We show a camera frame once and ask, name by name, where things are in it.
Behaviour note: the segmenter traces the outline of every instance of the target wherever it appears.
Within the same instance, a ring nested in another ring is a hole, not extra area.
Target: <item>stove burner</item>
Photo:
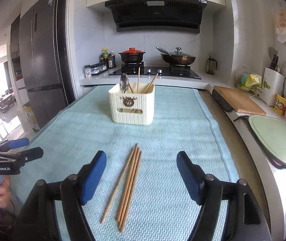
[[[144,62],[138,63],[122,63],[121,71],[128,75],[138,74],[138,69],[140,68],[140,74],[144,73]]]
[[[170,75],[181,76],[181,77],[190,77],[191,67],[187,66],[187,65],[170,64]]]

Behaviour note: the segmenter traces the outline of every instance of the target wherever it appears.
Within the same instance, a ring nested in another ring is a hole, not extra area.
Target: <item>black range hood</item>
[[[206,0],[110,0],[116,30],[184,30],[200,33]]]

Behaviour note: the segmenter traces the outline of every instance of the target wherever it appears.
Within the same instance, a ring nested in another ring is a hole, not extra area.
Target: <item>refrigerator handle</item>
[[[35,14],[35,26],[34,26],[34,32],[37,30],[37,14]]]

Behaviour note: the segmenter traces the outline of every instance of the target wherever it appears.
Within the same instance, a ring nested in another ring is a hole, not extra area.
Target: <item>chopsticks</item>
[[[125,166],[124,166],[124,168],[123,168],[123,170],[122,170],[122,173],[121,173],[121,175],[120,175],[118,181],[116,182],[115,188],[114,188],[112,194],[110,195],[110,199],[109,199],[109,201],[108,201],[108,203],[107,203],[107,205],[106,205],[106,207],[105,207],[104,213],[103,213],[102,218],[101,218],[101,220],[100,220],[100,223],[101,223],[101,224],[103,224],[103,223],[105,222],[105,219],[106,219],[106,217],[107,217],[107,214],[108,214],[108,212],[110,211],[110,207],[112,206],[112,203],[113,203],[113,201],[114,201],[114,198],[115,198],[115,196],[116,196],[116,193],[117,193],[117,191],[118,191],[118,188],[119,188],[119,186],[120,186],[120,184],[121,184],[121,182],[122,182],[122,179],[123,179],[123,177],[124,177],[124,175],[125,175],[125,172],[126,172],[126,170],[127,170],[128,165],[129,165],[129,163],[130,163],[130,161],[131,161],[131,159],[132,159],[132,157],[133,157],[133,154],[134,154],[134,152],[135,152],[136,149],[137,149],[137,146],[138,146],[138,143],[136,143],[135,147],[132,149],[132,151],[131,151],[131,153],[130,153],[130,155],[129,155],[127,161],[126,161],[126,164],[125,164]]]
[[[129,213],[129,208],[131,206],[131,200],[133,197],[133,192],[135,188],[135,183],[137,179],[137,174],[138,174],[138,169],[141,163],[141,156],[142,156],[142,151],[138,148],[138,144],[135,145],[135,147],[132,149],[126,164],[123,167],[123,170],[121,172],[121,175],[115,185],[115,188],[110,196],[110,199],[105,207],[104,213],[102,215],[102,218],[100,220],[100,223],[104,223],[107,214],[112,206],[113,200],[116,196],[116,193],[119,189],[119,186],[121,184],[121,181],[124,177],[124,174],[129,166],[128,170],[128,175],[126,178],[126,182],[123,186],[123,193],[121,196],[121,200],[118,205],[118,211],[116,214],[116,221],[118,221],[118,228],[120,232],[124,232],[128,213]]]
[[[119,222],[119,225],[118,225],[120,232],[124,232],[124,229],[125,229],[125,224],[126,224],[129,208],[131,206],[132,196],[133,196],[133,192],[134,192],[134,188],[135,188],[135,182],[136,182],[136,178],[137,178],[137,174],[138,174],[138,169],[139,169],[139,166],[141,163],[141,156],[142,156],[142,151],[140,151],[140,153],[138,154],[138,157],[135,158],[135,160],[137,159],[137,162],[136,162],[136,167],[135,167],[135,172],[134,172],[134,178],[132,181],[132,186],[130,188],[130,193],[129,193],[128,201],[127,201],[127,204],[125,207],[123,219]]]
[[[130,83],[128,83],[128,87],[129,87],[129,89],[131,90],[131,92],[134,93],[134,91],[133,91],[132,86],[131,86]]]
[[[153,84],[154,80],[156,79],[158,73],[155,74],[153,80],[150,81],[150,83],[147,85],[145,91],[143,92],[143,94],[147,93],[148,89],[150,88],[150,86]]]
[[[140,72],[141,72],[141,67],[138,68],[138,77],[137,77],[136,93],[138,93],[138,84],[139,84],[139,82],[140,82]]]

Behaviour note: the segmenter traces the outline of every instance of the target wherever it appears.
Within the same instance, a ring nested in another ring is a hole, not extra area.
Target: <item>blue mat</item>
[[[103,150],[107,154],[105,172],[94,198],[83,207],[96,240],[187,240],[200,207],[190,199],[176,167],[176,155],[184,150],[205,173],[236,182],[238,173],[219,126],[197,90],[162,86],[155,88],[151,125],[113,123],[107,95],[111,87],[92,89],[41,130],[30,147],[40,146],[44,156],[12,176],[13,191],[25,201],[38,179],[48,183],[63,180]],[[101,225],[99,219],[136,142],[142,149],[142,162],[125,232],[120,233],[114,218],[122,186],[106,222]],[[66,238],[61,203],[56,207]],[[213,240],[221,239],[226,209],[223,201]]]

